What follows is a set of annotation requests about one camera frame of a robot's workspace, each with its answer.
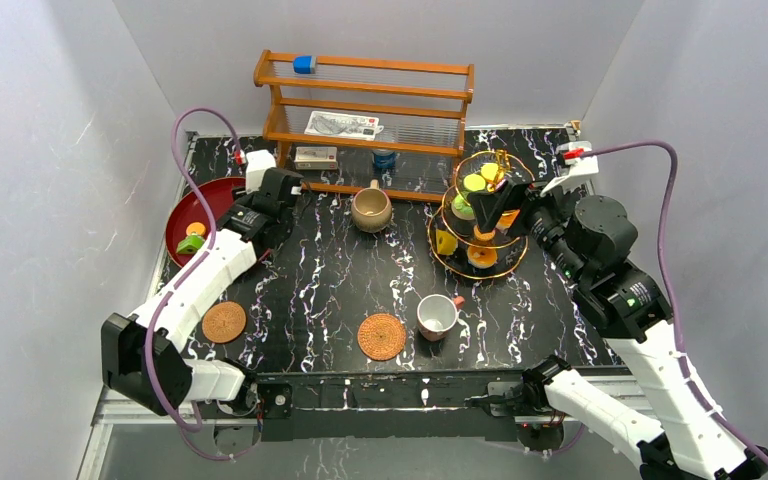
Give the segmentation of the green frosted donut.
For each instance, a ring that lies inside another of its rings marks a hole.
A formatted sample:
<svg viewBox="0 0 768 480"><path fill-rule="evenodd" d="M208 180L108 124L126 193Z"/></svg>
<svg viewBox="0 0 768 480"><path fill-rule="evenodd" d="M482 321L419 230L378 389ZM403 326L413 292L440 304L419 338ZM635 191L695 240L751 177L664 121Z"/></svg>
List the green frosted donut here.
<svg viewBox="0 0 768 480"><path fill-rule="evenodd" d="M450 203L453 214L464 221L474 221L475 214L472 206L465 200L462 194L457 194Z"/></svg>

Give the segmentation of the green round cookie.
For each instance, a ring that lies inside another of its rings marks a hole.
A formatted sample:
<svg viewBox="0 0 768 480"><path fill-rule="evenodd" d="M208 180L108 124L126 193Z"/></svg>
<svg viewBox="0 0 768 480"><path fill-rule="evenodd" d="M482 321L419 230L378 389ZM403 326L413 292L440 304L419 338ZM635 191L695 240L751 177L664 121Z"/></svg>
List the green round cookie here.
<svg viewBox="0 0 768 480"><path fill-rule="evenodd" d="M468 193L484 191L487 181L480 174L469 174L463 178L463 187Z"/></svg>

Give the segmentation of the orange round cookie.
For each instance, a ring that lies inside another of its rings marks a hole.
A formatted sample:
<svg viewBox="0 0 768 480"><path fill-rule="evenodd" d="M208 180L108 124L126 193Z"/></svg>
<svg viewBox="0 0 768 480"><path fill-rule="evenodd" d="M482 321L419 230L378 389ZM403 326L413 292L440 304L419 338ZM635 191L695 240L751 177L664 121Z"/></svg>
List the orange round cookie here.
<svg viewBox="0 0 768 480"><path fill-rule="evenodd" d="M495 162L488 162L481 165L480 175L489 184L495 184L498 182L500 175L500 167Z"/></svg>
<svg viewBox="0 0 768 480"><path fill-rule="evenodd" d="M495 237L495 231L482 232L477 226L473 228L473 235L478 242L491 242Z"/></svg>

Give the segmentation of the three-tier glass gold stand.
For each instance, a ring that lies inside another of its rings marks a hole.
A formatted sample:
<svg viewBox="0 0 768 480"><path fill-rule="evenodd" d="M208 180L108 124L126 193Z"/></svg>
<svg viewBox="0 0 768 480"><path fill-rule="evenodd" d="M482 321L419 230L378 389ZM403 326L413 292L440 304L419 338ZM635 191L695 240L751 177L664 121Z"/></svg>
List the three-tier glass gold stand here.
<svg viewBox="0 0 768 480"><path fill-rule="evenodd" d="M481 165L495 162L500 167L498 182L501 180L533 180L532 171L517 157L500 150L484 150L474 153L462 160L454 169L453 185L444 196L440 207L432 215L427 224L427 237L432 257L448 271L470 280L486 280L504 277L513 272L521 263L528 248L528 240L524 237L511 237L507 229L517 212L506 211L494 227L495 237L491 242L478 242L473 235L474 221L464 221L457 218L450 203L457 194L462 194L467 200L469 194L463 187L463 178L469 174L480 174ZM492 191L495 184L487 183L486 191ZM435 251L434 234L436 229L446 229L458 239L458 248L449 256L440 256ZM476 269L467 259L469 246L484 246L497 250L498 262L488 269Z"/></svg>

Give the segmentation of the orange white round cake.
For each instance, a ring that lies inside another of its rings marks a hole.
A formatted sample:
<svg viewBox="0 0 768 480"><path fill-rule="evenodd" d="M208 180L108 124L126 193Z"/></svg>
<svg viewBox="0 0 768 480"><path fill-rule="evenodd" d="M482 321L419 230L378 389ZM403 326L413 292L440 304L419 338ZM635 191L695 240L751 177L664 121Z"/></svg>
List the orange white round cake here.
<svg viewBox="0 0 768 480"><path fill-rule="evenodd" d="M488 269L498 262L496 249L484 246L469 246L467 248L468 262L476 269Z"/></svg>

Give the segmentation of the yellow striped toy cake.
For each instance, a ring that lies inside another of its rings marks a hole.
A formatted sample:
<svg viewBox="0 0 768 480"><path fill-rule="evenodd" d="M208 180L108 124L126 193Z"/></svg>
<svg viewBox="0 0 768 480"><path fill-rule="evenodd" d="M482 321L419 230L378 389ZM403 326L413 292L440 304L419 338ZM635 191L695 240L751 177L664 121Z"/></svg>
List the yellow striped toy cake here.
<svg viewBox="0 0 768 480"><path fill-rule="evenodd" d="M440 256L452 255L458 248L458 239L446 229L436 229L434 239L435 251Z"/></svg>

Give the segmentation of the green triangular toy cake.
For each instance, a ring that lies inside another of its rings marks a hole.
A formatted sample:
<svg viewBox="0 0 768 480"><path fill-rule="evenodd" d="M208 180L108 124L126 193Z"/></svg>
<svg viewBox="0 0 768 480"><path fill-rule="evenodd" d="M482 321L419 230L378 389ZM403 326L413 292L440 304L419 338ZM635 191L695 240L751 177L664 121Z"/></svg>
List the green triangular toy cake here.
<svg viewBox="0 0 768 480"><path fill-rule="evenodd" d="M205 238L199 235L188 235L180 240L175 249L178 255L193 255L205 244Z"/></svg>

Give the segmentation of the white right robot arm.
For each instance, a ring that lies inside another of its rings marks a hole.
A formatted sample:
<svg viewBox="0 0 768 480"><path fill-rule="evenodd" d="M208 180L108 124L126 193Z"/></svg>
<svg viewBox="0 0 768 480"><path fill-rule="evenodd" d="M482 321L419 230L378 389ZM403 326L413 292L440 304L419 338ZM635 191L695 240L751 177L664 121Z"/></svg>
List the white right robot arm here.
<svg viewBox="0 0 768 480"><path fill-rule="evenodd" d="M728 426L678 339L677 314L657 282L629 259L637 231L616 200L586 196L570 211L556 195L503 182L467 197L480 232L514 212L513 234L528 235L572 285L580 315L617 353L651 407L644 415L549 356L523 375L525 405L572 415L610 442L644 479L758 479L768 451Z"/></svg>

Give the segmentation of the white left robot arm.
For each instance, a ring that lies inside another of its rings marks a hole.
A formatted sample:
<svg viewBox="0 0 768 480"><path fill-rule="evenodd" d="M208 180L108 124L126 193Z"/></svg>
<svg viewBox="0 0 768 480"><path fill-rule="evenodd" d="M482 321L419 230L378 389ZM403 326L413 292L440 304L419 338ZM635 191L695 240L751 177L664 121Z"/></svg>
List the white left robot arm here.
<svg viewBox="0 0 768 480"><path fill-rule="evenodd" d="M182 352L219 295L267 251L289 238L301 174L265 170L260 186L234 199L207 243L131 314L101 326L102 382L157 415L185 402L219 400L235 416L254 411L257 387L232 361L193 360Z"/></svg>

